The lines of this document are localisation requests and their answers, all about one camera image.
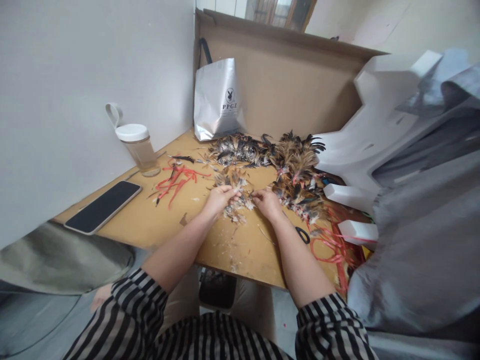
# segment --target striped shirt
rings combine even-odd
[[[177,322],[158,336],[167,293],[142,269],[117,281],[64,359],[291,359],[221,312]],[[355,311],[338,294],[298,311],[298,359],[377,359]]]

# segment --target white bottle cap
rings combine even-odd
[[[127,124],[115,129],[116,136],[124,142],[136,142],[150,136],[146,126],[140,124]]]

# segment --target cardboard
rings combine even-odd
[[[235,58],[246,131],[275,139],[290,129],[300,136],[340,130],[362,105],[353,80],[385,54],[211,10],[197,9],[195,36],[195,65],[199,38],[214,62]]]

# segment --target gray cloth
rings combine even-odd
[[[348,292],[367,328],[421,334],[480,306],[480,151],[384,188],[374,219],[378,246]]]
[[[368,339],[379,359],[477,360],[479,347],[456,340],[422,338],[369,331]]]
[[[416,94],[395,110],[433,118],[478,94],[479,86],[478,66],[471,67],[465,50],[451,48],[421,79]]]
[[[480,340],[480,67],[445,52],[397,110],[442,116],[372,175],[375,254],[348,305],[381,359],[477,359]]]
[[[36,292],[79,295],[121,278],[134,260],[127,245],[46,222],[0,251],[0,278]]]
[[[458,109],[433,132],[376,169],[372,176],[382,187],[480,150],[480,110]]]

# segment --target black scissors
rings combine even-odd
[[[310,244],[310,236],[301,227],[295,226],[295,230],[305,244]]]

